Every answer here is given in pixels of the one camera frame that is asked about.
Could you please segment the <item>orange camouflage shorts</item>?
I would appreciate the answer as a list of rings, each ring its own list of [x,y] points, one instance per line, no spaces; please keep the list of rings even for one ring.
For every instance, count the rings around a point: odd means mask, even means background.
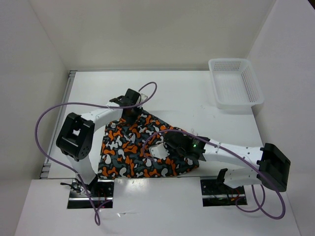
[[[199,167],[196,160],[170,151],[165,158],[152,158],[149,147],[163,143],[162,130],[173,126],[143,111],[134,124],[123,118],[106,125],[102,139],[99,179],[174,177]]]

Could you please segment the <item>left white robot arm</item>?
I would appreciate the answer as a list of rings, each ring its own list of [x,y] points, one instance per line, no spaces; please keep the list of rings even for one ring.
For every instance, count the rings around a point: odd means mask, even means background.
[[[141,102],[147,98],[138,91],[128,89],[125,95],[109,100],[104,108],[66,116],[56,145],[76,171],[80,189],[86,196],[91,197],[100,192],[98,177],[89,159],[94,133],[121,118],[128,123],[135,122],[142,111]]]

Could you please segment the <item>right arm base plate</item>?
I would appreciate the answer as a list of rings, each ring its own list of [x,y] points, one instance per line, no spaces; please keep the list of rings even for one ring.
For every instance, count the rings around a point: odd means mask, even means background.
[[[241,206],[247,205],[242,186],[233,189],[213,178],[201,178],[200,185],[204,207],[234,206],[236,202]]]

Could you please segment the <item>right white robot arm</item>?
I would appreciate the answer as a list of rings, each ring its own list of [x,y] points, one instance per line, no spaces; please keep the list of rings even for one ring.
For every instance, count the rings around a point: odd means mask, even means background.
[[[183,132],[167,132],[164,143],[169,152],[176,153],[181,159],[236,165],[237,169],[224,167],[219,171],[216,188],[221,193],[257,184],[274,191],[287,190],[291,161],[274,144],[236,146]]]

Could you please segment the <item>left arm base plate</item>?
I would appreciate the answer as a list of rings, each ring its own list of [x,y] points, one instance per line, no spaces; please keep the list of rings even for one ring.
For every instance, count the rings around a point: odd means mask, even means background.
[[[72,180],[70,187],[67,209],[88,209],[93,208],[84,188],[78,183],[76,179]],[[101,180],[98,182],[99,189],[90,193],[92,202],[96,208],[112,208],[114,181]]]

